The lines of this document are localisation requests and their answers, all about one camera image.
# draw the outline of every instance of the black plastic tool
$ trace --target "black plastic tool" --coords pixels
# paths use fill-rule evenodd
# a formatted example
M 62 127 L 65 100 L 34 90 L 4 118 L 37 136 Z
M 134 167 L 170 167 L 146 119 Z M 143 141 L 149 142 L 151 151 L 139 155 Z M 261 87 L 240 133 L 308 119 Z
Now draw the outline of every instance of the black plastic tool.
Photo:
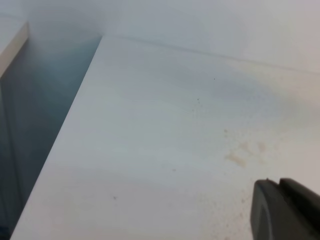
M 251 229 L 254 240 L 320 240 L 320 196 L 289 178 L 258 180 Z

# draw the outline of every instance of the white panel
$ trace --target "white panel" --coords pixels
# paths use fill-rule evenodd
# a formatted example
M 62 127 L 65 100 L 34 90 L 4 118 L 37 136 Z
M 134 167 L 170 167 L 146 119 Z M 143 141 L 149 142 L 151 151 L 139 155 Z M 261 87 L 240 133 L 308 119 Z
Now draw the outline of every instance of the white panel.
M 255 180 L 320 193 L 319 80 L 104 37 L 11 239 L 250 239 Z

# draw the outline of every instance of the white shelf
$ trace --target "white shelf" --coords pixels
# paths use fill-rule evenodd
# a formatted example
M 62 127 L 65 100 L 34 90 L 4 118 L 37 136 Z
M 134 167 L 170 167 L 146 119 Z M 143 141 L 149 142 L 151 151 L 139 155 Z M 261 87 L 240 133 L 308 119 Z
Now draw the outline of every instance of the white shelf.
M 26 21 L 0 16 L 0 77 L 28 39 Z
M 104 37 L 12 240 L 250 239 L 257 179 L 320 192 L 320 77 Z

